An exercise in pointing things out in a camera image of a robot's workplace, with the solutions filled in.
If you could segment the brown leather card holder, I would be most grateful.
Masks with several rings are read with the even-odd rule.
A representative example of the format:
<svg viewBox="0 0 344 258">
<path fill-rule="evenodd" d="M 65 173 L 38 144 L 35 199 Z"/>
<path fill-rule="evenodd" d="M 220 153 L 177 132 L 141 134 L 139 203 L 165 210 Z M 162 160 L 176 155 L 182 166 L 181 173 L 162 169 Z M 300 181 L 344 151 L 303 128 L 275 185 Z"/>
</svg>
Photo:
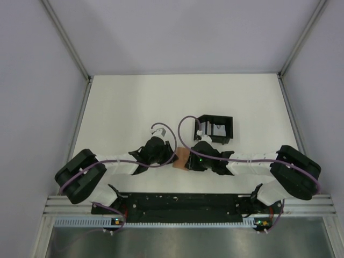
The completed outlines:
<svg viewBox="0 0 344 258">
<path fill-rule="evenodd" d="M 173 162 L 173 168 L 188 171 L 189 169 L 185 165 L 189 159 L 190 151 L 187 148 L 178 147 L 176 156 L 178 159 Z"/>
</svg>

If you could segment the black plastic card box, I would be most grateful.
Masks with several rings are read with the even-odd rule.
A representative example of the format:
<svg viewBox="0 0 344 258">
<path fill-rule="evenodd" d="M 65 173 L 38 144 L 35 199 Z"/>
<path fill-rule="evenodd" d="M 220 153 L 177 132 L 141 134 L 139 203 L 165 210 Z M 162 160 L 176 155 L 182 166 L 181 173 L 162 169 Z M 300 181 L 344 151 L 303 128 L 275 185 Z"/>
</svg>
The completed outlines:
<svg viewBox="0 0 344 258">
<path fill-rule="evenodd" d="M 201 139 L 197 131 L 208 135 L 214 143 L 228 144 L 233 139 L 233 117 L 204 114 L 195 121 L 194 140 Z"/>
</svg>

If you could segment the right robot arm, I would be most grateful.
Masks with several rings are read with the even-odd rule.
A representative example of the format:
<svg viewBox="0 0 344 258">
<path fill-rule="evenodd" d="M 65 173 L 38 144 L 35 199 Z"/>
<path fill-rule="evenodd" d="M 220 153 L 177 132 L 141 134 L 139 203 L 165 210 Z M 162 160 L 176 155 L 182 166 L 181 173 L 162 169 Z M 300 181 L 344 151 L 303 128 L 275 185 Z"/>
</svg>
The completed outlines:
<svg viewBox="0 0 344 258">
<path fill-rule="evenodd" d="M 320 165 L 289 145 L 271 153 L 241 154 L 232 150 L 220 152 L 200 141 L 191 147 L 185 168 L 209 169 L 221 176 L 270 177 L 270 182 L 259 183 L 250 193 L 251 207 L 258 213 L 286 198 L 310 200 L 320 192 Z"/>
</svg>

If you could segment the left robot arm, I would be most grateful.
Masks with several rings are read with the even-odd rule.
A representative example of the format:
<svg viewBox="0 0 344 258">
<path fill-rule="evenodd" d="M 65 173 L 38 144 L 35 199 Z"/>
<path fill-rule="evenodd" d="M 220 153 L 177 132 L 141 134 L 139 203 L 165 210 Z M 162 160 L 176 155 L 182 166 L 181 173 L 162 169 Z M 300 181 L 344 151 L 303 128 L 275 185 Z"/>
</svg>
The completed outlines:
<svg viewBox="0 0 344 258">
<path fill-rule="evenodd" d="M 152 136 L 144 146 L 123 155 L 101 157 L 84 149 L 56 173 L 55 181 L 60 194 L 72 204 L 100 203 L 110 213 L 116 213 L 122 206 L 115 188 L 116 176 L 139 175 L 177 159 L 176 149 L 171 148 L 169 141 Z"/>
</svg>

